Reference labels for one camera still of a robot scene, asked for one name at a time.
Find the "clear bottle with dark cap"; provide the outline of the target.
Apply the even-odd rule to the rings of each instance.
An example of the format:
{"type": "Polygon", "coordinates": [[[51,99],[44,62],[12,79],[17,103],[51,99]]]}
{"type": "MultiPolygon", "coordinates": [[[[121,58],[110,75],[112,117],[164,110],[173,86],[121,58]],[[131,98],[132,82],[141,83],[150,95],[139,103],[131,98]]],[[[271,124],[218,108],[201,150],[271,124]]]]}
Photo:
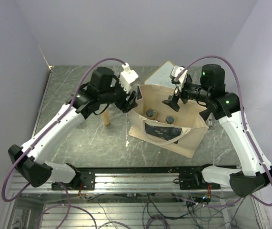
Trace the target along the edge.
{"type": "Polygon", "coordinates": [[[156,119],[156,115],[157,115],[157,112],[153,109],[148,109],[146,111],[146,117],[148,119],[151,119],[151,120],[155,120],[156,119]]]}

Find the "cream canvas tote bag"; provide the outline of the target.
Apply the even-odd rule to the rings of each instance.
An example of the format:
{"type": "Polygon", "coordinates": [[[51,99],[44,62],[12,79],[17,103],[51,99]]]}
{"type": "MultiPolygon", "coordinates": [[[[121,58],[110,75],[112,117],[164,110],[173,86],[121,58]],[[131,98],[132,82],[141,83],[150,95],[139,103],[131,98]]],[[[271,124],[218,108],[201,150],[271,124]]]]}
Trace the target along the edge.
{"type": "Polygon", "coordinates": [[[172,93],[172,88],[157,84],[139,85],[138,105],[128,113],[131,122],[129,135],[192,158],[209,128],[200,115],[205,108],[195,101],[186,104],[179,101],[180,109],[176,112],[162,103],[172,93]],[[155,120],[146,117],[148,109],[157,112],[155,120]],[[167,116],[175,118],[172,125],[166,123],[167,116]]]}

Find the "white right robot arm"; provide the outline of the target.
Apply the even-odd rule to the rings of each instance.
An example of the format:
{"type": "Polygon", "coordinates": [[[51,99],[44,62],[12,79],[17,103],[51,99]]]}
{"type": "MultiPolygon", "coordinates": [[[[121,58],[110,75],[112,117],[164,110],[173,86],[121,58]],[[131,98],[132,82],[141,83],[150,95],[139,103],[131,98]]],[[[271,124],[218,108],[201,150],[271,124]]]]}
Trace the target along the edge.
{"type": "Polygon", "coordinates": [[[272,182],[272,164],[255,144],[255,138],[247,125],[241,98],[225,91],[225,70],[218,64],[206,64],[201,68],[200,84],[193,84],[191,76],[175,66],[170,75],[176,87],[163,103],[178,111],[178,102],[189,100],[213,114],[226,131],[238,155],[241,168],[229,169],[213,165],[203,166],[201,173],[193,177],[197,188],[209,183],[230,187],[239,197],[246,197],[272,182]]]}

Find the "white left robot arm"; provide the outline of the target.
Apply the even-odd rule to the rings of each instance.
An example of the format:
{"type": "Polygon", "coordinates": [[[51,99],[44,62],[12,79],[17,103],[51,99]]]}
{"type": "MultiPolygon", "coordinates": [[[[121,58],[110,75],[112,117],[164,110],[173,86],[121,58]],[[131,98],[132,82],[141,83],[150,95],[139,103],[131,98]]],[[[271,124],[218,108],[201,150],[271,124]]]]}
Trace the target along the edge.
{"type": "Polygon", "coordinates": [[[85,183],[76,167],[68,163],[49,162],[48,154],[72,129],[96,113],[101,105],[115,104],[123,113],[137,106],[137,93],[132,90],[132,85],[139,76],[128,64],[122,67],[119,76],[107,67],[95,69],[90,81],[82,84],[32,139],[22,146],[12,145],[9,148],[16,170],[31,186],[40,187],[46,182],[56,182],[76,189],[85,183]]]}

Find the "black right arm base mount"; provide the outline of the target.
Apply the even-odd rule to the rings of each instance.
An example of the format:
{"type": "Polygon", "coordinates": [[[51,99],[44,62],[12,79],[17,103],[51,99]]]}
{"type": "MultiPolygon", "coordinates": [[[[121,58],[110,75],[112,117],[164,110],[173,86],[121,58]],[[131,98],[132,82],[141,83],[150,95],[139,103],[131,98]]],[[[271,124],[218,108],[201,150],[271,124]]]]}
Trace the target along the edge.
{"type": "Polygon", "coordinates": [[[212,190],[220,189],[221,185],[211,182],[206,182],[202,175],[202,170],[206,166],[201,167],[178,167],[179,175],[173,180],[174,184],[178,184],[180,190],[199,190],[208,189],[211,187],[212,190]]]}

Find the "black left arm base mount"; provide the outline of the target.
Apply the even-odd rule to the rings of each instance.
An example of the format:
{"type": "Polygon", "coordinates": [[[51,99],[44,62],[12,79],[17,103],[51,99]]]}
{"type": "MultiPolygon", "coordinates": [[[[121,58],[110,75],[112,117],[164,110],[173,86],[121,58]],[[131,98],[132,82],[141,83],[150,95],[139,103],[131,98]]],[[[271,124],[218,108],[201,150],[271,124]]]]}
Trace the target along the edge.
{"type": "Polygon", "coordinates": [[[69,183],[54,182],[51,185],[51,190],[62,191],[64,187],[67,190],[94,190],[95,189],[95,175],[90,171],[81,171],[69,183]]]}

